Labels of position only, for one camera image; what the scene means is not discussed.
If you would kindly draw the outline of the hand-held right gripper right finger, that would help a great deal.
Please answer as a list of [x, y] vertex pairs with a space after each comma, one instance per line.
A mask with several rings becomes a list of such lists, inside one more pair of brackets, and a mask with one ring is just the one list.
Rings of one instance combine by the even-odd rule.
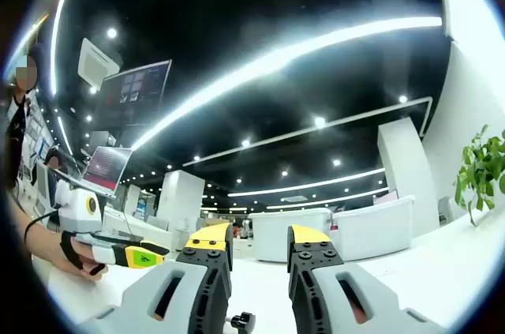
[[346, 263], [330, 238], [298, 224], [288, 227], [289, 297], [298, 333], [442, 333], [361, 266]]

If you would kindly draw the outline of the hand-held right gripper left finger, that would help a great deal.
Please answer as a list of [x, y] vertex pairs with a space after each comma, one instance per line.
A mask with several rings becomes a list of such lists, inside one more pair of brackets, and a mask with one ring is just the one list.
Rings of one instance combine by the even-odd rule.
[[130, 285], [119, 306], [79, 324], [83, 333], [222, 333], [232, 286], [233, 227], [204, 227], [175, 260]]

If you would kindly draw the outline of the person's left hand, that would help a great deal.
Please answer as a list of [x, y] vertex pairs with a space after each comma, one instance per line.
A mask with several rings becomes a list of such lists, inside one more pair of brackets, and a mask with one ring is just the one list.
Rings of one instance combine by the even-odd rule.
[[51, 233], [46, 259], [62, 271], [97, 281], [108, 272], [104, 263], [95, 260], [92, 247], [78, 242], [72, 235]]

